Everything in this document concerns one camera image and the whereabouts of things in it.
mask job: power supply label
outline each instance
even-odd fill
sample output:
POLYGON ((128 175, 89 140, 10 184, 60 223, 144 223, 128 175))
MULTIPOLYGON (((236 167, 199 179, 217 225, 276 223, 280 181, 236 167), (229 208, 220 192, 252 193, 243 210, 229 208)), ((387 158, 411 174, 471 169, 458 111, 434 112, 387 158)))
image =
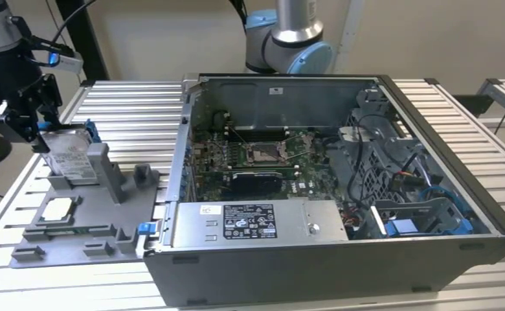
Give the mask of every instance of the power supply label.
POLYGON ((276 238, 272 204, 224 205, 224 238, 276 238))

